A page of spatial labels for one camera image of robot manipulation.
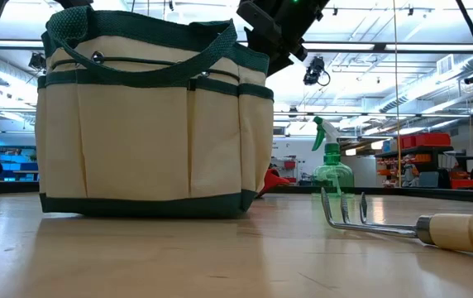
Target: bag pocket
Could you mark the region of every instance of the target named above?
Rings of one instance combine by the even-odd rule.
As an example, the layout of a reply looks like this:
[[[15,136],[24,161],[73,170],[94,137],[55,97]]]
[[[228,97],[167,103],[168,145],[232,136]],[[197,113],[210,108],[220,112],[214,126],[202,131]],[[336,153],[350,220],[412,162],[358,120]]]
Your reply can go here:
[[[237,86],[198,78],[189,91],[190,197],[241,193]]]
[[[45,164],[47,161],[47,150],[45,146],[45,136],[47,135],[46,126],[46,89],[45,89],[45,76],[39,79],[38,89],[38,102],[36,103],[36,125],[35,125],[35,139],[36,139],[36,162],[38,163],[38,170],[40,172],[40,193],[46,192],[47,183],[47,169]]]
[[[273,93],[266,87],[239,86],[242,189],[259,192],[271,160]]]
[[[54,198],[85,198],[77,85],[49,85],[45,97],[45,192]]]
[[[79,84],[88,197],[186,199],[187,89]]]

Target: wooden table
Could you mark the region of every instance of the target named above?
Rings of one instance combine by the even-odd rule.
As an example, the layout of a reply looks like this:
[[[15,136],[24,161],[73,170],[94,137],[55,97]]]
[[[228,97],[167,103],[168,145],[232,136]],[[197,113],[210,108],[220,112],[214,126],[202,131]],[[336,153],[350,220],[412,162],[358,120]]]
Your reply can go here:
[[[473,214],[467,202],[368,201],[381,223]],[[266,195],[236,220],[87,219],[0,195],[0,297],[473,297],[473,254],[330,228],[310,195]]]

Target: garden tool bag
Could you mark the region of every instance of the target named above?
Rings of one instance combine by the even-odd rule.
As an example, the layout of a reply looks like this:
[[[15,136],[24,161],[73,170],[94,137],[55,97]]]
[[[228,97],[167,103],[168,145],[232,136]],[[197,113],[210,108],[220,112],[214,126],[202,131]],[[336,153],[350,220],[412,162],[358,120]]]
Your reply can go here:
[[[44,212],[233,217],[270,164],[268,56],[232,21],[188,26],[73,7],[42,36],[36,145]]]

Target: metal tines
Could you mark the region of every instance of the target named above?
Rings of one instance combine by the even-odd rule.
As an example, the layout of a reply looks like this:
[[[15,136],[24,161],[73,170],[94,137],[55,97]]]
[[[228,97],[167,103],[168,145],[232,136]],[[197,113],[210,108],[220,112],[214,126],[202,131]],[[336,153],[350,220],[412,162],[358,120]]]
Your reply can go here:
[[[418,226],[367,223],[367,201],[365,193],[361,194],[360,200],[360,224],[352,223],[349,219],[349,211],[343,193],[341,196],[343,223],[337,223],[332,219],[330,202],[328,201],[328,195],[324,188],[321,188],[321,201],[322,207],[325,210],[325,215],[327,217],[328,224],[330,224],[333,228],[341,228],[369,233],[380,233],[384,235],[398,236],[403,238],[418,238]]]

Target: spray bottle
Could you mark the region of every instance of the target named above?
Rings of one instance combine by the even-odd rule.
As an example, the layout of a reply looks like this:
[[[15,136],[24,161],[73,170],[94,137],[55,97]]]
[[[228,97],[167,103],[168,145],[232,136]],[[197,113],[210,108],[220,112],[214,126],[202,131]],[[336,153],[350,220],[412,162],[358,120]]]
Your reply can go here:
[[[313,185],[324,187],[330,199],[339,199],[342,193],[347,199],[353,198],[354,175],[350,167],[341,163],[342,155],[337,143],[339,132],[330,122],[320,117],[315,117],[313,121],[318,125],[318,134],[312,151],[319,149],[323,139],[326,139],[324,164],[313,171]]]

